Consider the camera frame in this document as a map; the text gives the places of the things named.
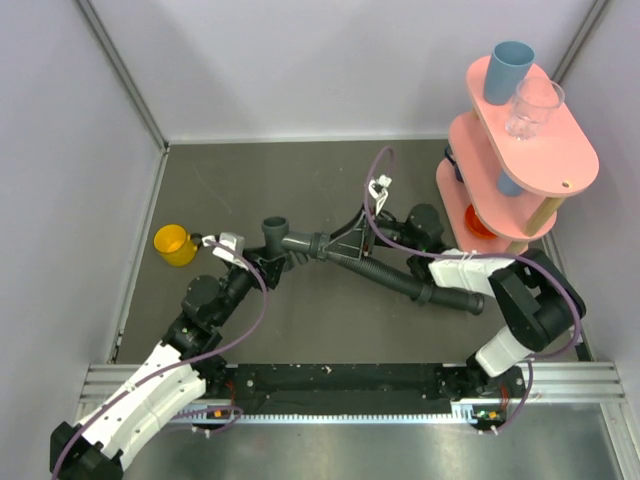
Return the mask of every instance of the vacuum hose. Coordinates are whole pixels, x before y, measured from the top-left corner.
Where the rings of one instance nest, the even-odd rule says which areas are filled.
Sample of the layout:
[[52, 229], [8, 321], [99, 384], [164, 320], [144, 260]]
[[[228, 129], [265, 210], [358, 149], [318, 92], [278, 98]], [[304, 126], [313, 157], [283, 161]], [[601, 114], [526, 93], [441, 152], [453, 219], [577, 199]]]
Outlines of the vacuum hose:
[[484, 307], [484, 297], [481, 294], [428, 285], [373, 258], [357, 260], [330, 254], [328, 259], [420, 303], [437, 303], [474, 315], [479, 315]]

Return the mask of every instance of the dark gray cup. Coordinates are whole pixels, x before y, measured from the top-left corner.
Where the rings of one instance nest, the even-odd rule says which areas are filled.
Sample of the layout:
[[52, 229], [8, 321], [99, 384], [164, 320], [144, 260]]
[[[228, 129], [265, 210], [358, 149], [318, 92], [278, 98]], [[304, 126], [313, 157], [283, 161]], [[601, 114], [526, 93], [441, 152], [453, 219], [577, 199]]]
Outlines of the dark gray cup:
[[507, 103], [531, 68], [534, 57], [533, 49], [522, 42], [496, 45], [484, 79], [484, 99], [492, 105]]

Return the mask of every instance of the shelf board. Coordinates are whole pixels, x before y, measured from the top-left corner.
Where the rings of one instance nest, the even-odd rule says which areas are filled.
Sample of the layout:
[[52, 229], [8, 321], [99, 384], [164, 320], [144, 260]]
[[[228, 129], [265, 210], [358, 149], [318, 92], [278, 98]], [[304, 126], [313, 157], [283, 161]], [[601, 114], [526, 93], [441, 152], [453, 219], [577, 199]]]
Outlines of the shelf board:
[[[522, 188], [545, 197], [570, 197], [585, 190], [598, 175], [598, 155], [566, 103], [551, 115], [538, 135], [518, 140], [504, 127], [511, 111], [510, 103], [496, 106], [484, 100], [488, 66], [489, 57], [482, 57], [469, 67], [467, 89], [507, 174]], [[536, 64], [527, 76], [548, 78]]]
[[551, 230], [556, 221], [555, 212], [535, 235], [529, 237], [523, 233], [527, 221], [545, 197], [527, 191], [517, 197], [500, 193], [497, 187], [500, 162], [474, 113], [456, 117], [449, 128], [449, 143], [476, 215], [489, 230], [514, 242], [529, 242]]
[[481, 253], [502, 253], [507, 250], [511, 243], [509, 240], [499, 237], [485, 240], [476, 237], [467, 229], [464, 223], [464, 212], [471, 201], [465, 186], [456, 180], [453, 167], [447, 159], [442, 160], [438, 165], [436, 183], [449, 217], [449, 223], [451, 223], [451, 229], [461, 250], [465, 252], [476, 250]]

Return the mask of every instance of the clear glass cup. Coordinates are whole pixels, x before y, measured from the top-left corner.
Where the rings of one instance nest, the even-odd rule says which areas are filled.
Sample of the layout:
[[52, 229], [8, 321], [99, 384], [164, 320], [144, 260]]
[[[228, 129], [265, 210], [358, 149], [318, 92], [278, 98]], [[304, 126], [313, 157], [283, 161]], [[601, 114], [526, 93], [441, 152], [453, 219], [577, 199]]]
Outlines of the clear glass cup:
[[545, 77], [527, 77], [516, 88], [505, 128], [519, 140], [533, 138], [563, 103], [560, 85]]

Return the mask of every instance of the yellow mug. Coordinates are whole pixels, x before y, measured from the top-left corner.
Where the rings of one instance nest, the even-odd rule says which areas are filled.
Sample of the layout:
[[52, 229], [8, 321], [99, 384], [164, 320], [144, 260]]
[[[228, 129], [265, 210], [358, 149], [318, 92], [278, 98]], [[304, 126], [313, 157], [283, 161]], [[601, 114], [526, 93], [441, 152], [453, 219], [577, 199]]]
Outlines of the yellow mug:
[[165, 225], [153, 238], [153, 246], [169, 265], [183, 267], [196, 256], [202, 244], [194, 239], [202, 240], [199, 233], [188, 234], [180, 225]]

